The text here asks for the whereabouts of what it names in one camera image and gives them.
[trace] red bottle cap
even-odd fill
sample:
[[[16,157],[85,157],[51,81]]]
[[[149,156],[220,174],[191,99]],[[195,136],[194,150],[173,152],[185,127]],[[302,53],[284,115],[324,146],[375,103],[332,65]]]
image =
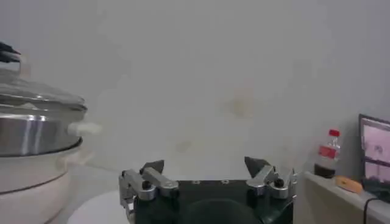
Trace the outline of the red bottle cap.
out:
[[[333,137],[340,137],[340,131],[331,129],[331,130],[329,130],[329,135],[333,136]]]

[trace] screw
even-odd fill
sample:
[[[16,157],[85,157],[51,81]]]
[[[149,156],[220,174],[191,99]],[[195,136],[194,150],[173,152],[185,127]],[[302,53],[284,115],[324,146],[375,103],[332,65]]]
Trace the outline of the screw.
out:
[[[285,182],[283,181],[283,179],[278,178],[275,180],[274,184],[275,187],[281,188],[285,185]]]
[[[149,181],[144,181],[144,182],[142,182],[142,189],[148,190],[148,189],[150,189],[151,187],[152,187],[151,182],[149,182]]]

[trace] computer screen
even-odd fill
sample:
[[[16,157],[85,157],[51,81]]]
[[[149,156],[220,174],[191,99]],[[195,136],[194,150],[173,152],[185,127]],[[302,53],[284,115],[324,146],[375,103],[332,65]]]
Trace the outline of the computer screen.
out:
[[[390,183],[390,123],[361,116],[360,125],[365,179]]]

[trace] orange object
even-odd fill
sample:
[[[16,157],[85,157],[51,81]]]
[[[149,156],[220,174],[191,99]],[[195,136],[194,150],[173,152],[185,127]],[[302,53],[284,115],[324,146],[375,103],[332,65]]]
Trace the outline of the orange object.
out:
[[[363,191],[363,187],[359,182],[351,180],[350,178],[344,176],[337,176],[336,185],[340,188],[343,188],[347,191],[360,194]]]

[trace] bottle label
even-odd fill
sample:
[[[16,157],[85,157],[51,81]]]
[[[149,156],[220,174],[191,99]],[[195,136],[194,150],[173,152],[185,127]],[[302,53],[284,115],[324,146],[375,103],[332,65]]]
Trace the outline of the bottle label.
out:
[[[336,157],[336,150],[331,148],[331,147],[327,147],[327,146],[320,146],[319,147],[319,154],[321,156],[324,156],[324,157],[328,157],[328,158],[331,158],[331,159],[334,159]]]

